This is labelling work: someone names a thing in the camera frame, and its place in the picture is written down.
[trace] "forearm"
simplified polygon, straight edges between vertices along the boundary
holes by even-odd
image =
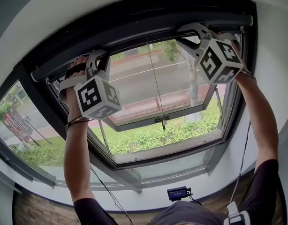
[[[253,134],[259,150],[272,153],[272,156],[277,159],[277,125],[267,99],[251,77],[239,74],[236,81],[248,107]]]
[[[79,117],[71,112],[68,121]],[[87,122],[72,124],[67,132],[64,175],[73,202],[85,197],[94,198],[90,187],[90,159],[87,143]]]

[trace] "cable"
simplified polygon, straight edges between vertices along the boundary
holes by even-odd
[[[198,204],[200,204],[200,205],[202,206],[201,202],[199,202],[199,201],[197,201],[196,199],[194,199],[194,198],[192,197],[192,195],[190,195],[189,198],[191,198],[193,201],[197,202]]]
[[[244,152],[243,152],[243,156],[242,156],[242,163],[241,163],[241,167],[240,167],[240,172],[239,172],[239,176],[238,176],[238,179],[237,179],[237,182],[236,182],[236,186],[235,186],[235,188],[234,188],[234,191],[233,191],[233,194],[232,194],[232,197],[231,197],[229,203],[232,203],[232,201],[233,201],[233,198],[234,198],[234,195],[235,195],[235,192],[236,192],[236,189],[237,189],[237,186],[238,186],[240,177],[241,177],[250,126],[251,126],[251,121],[249,120],[249,125],[248,125],[248,129],[247,129],[247,135],[246,135],[246,141],[245,141],[245,146],[244,146]]]
[[[152,70],[153,70],[153,74],[154,74],[154,79],[155,79],[155,83],[156,83],[156,85],[157,85],[157,90],[158,90],[158,94],[159,94],[159,101],[160,101],[160,103],[161,103],[161,109],[162,109],[162,118],[163,118],[163,120],[165,120],[165,118],[164,118],[164,111],[163,111],[163,105],[162,105],[162,99],[161,99],[161,94],[159,93],[158,81],[157,81],[157,77],[156,77],[156,75],[155,75],[155,71],[154,71],[154,67],[153,67],[153,62],[152,62],[152,56],[151,56],[151,54],[150,54],[150,49],[149,49],[149,46],[148,46],[148,43],[147,43],[147,42],[146,42],[146,46],[147,46],[147,48],[148,48],[148,53],[149,53],[150,62],[151,62],[151,64],[152,64]]]
[[[103,183],[103,181],[101,181],[101,179],[99,178],[99,176],[97,175],[97,173],[94,171],[94,169],[90,166],[91,171],[95,174],[95,176],[98,178],[98,180],[101,182],[101,184],[105,187],[105,189],[108,191],[108,193],[110,194],[111,198],[113,199],[115,206],[121,210],[122,212],[125,213],[125,215],[128,217],[131,225],[133,225],[133,222],[131,221],[129,215],[127,214],[127,212],[124,210],[124,208],[121,206],[120,202],[117,200],[117,198],[115,197],[115,195],[106,187],[106,185]]]

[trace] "red sign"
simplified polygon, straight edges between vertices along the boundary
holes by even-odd
[[[2,122],[8,128],[8,130],[10,130],[17,138],[19,138],[20,141],[25,141],[26,143],[29,142],[30,138],[22,130],[22,128],[20,128],[20,126],[9,112],[4,115]]]
[[[25,132],[27,132],[29,135],[32,134],[33,128],[23,119],[23,117],[18,113],[16,107],[14,105],[11,106],[11,108],[8,111],[10,115],[15,119],[15,121],[19,124],[21,128]]]
[[[9,111],[3,116],[3,124],[10,130],[21,142],[28,143],[33,129],[18,113],[15,106],[11,106]]]

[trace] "white wall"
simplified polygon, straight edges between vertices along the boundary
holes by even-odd
[[[111,1],[114,0],[31,0],[0,39],[0,68],[4,68],[0,69],[0,85],[16,62],[41,40],[69,21]],[[288,119],[288,0],[254,1],[257,2],[259,26],[256,77],[273,108],[280,131]],[[195,198],[218,191],[232,182],[239,173],[248,123],[248,112],[245,109],[228,149],[210,176],[203,174],[174,184],[143,189],[142,194],[133,191],[113,193],[126,210],[147,210],[171,204],[166,193],[168,188],[185,185],[192,187]],[[281,139],[286,141],[288,134],[284,136]],[[257,147],[251,132],[244,171],[252,166],[256,157]],[[34,193],[72,204],[66,188],[51,188],[36,181],[28,181],[1,159],[0,171]],[[94,194],[106,210],[117,210],[105,191],[96,191]]]
[[[0,181],[0,225],[13,225],[13,193],[10,187]]]

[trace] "black wire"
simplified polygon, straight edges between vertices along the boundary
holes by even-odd
[[[201,202],[199,202],[199,201],[197,201],[196,199],[194,199],[194,198],[192,197],[192,195],[190,195],[189,197],[190,197],[193,201],[197,202],[198,204],[200,204],[200,205],[202,206]]]
[[[128,215],[127,212],[124,210],[124,208],[121,206],[121,204],[119,203],[119,201],[117,200],[117,198],[115,197],[115,195],[106,187],[106,185],[103,183],[103,181],[100,180],[99,176],[97,175],[97,173],[94,171],[94,169],[93,169],[91,166],[90,166],[90,169],[91,169],[91,171],[95,174],[95,176],[98,178],[98,180],[100,181],[100,183],[101,183],[101,184],[105,187],[105,189],[108,191],[108,193],[110,194],[111,198],[113,199],[113,201],[114,201],[114,203],[115,203],[115,206],[116,206],[119,210],[121,210],[122,212],[125,213],[125,215],[126,215],[126,216],[128,217],[128,219],[129,219],[130,223],[133,225],[133,222],[131,221],[129,215]]]
[[[239,176],[238,176],[238,179],[237,179],[237,182],[236,182],[236,185],[235,185],[235,188],[234,188],[234,191],[233,191],[233,194],[232,194],[232,197],[231,197],[229,203],[232,203],[232,201],[233,201],[233,198],[234,198],[234,195],[235,195],[235,192],[236,192],[236,189],[237,189],[240,177],[241,177],[250,126],[251,126],[251,121],[249,120],[249,125],[248,125],[248,129],[247,129],[246,141],[245,141],[244,152],[243,152],[243,156],[242,156],[242,163],[241,163],[241,167],[240,167],[240,171],[239,171]]]

